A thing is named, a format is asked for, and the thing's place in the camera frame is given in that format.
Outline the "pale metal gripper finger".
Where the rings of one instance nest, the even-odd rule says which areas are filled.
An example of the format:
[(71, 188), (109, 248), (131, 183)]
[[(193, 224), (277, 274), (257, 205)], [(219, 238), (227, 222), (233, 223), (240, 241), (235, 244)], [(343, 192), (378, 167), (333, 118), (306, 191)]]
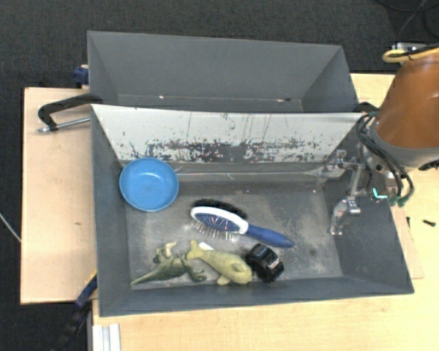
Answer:
[(339, 178), (341, 177), (345, 169), (345, 157), (347, 155), (346, 150), (335, 150), (330, 157), (325, 161), (323, 169), (320, 175), (324, 178)]
[(342, 235), (343, 222), (349, 216), (359, 216), (361, 208), (356, 202), (355, 197), (342, 199), (335, 205), (331, 213), (331, 223), (329, 232), (332, 236)]

